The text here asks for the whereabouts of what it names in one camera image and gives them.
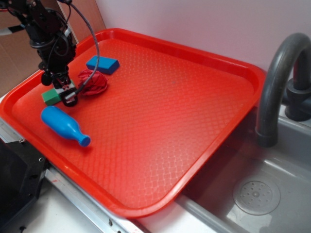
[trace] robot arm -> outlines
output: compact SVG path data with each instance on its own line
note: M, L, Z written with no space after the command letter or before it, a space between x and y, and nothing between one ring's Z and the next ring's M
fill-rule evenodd
M75 56L76 45L61 14L46 9L40 0L0 0L0 9L7 9L19 19L30 38L31 47L37 49L42 59L39 68L44 71L42 84L52 84L63 103L74 106L77 97L69 100L65 97L76 91L68 76L68 64Z

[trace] blue sponge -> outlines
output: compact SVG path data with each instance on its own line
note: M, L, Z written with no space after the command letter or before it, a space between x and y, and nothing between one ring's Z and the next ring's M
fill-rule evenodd
M86 63L87 68L94 70L96 61L97 56L92 57L92 59ZM112 74L113 72L116 71L117 68L119 68L119 66L120 64L116 59L100 57L97 70L104 74Z

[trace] cardboard box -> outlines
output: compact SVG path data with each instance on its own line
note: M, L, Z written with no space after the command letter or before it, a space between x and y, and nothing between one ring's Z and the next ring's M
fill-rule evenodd
M61 12L56 0L42 0L45 7ZM90 18L94 31L105 29L103 20L98 11L95 0L74 1L75 5L85 17ZM72 15L71 26L73 32L78 35L79 40L90 35L85 23L76 20L76 13ZM19 20L9 12L0 12L0 29L19 25ZM29 37L26 31L17 32L11 35L0 36L0 97L9 92L27 77L38 70L41 62L37 51L30 47Z

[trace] tray rim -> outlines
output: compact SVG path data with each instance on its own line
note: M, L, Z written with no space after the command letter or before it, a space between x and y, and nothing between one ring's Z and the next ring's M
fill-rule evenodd
M200 167L207 162L212 153L221 145L221 143L230 135L230 133L235 129L235 127L242 121L242 119L247 115L247 113L253 108L253 106L258 102L261 89L263 86L263 81L265 77L265 71L262 69L242 61L238 61L232 58L224 57L207 51L202 51L187 47L184 45L179 45L173 42L168 42L165 40L157 39L154 37L142 35L139 33L127 31L124 29L106 29L96 33L98 41L106 39L119 39L122 36L126 36L128 43L135 43L135 40L138 38L142 45L140 46L150 48L152 45L153 50L159 52L165 52L165 54L177 56L195 63L202 65L209 65L209 62L214 62L215 66L225 63L227 66L235 67L235 73L229 72L231 74L238 75L240 77L246 78L254 87L254 94L247 103L239 109L238 113L230 120L228 125L222 130L222 132L214 139L214 141L207 147L205 152L197 159L197 161L190 167L190 169L181 177L181 179L176 183L175 186L167 193L167 195L160 201L153 203L149 206L143 208L129 208L123 203L119 202L111 196L105 189L97 185L95 182L90 180L85 174L79 174L79 170L74 167L70 168L65 164L68 164L68 160L65 157L55 156L51 161L58 169L64 172L70 179L76 182L82 189L87 193L91 194L94 199L99 201L101 204L106 206L109 210L112 210L114 213L124 216L124 217L143 217L150 215L163 207L169 204L174 198L181 192L182 188L190 181ZM79 56L83 51L91 48L93 46L92 37L89 36L80 42L77 45L76 56ZM49 149L41 144L41 141L38 140L37 136L28 130L27 127L20 124L11 112L11 107L18 101L19 98L24 96L34 87L38 86L40 79L36 78L41 75L43 71L39 70L26 79L24 82L12 89L0 103L0 117L2 117L9 125L14 127L14 129L25 138L31 142L33 145L36 145L36 148L43 154L49 153Z

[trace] blue toy bottle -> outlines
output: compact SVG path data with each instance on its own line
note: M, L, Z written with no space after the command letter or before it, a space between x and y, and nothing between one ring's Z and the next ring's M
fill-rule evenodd
M81 133L78 122L55 106L46 107L41 113L41 119L63 138L75 139L83 147L91 142L89 136Z

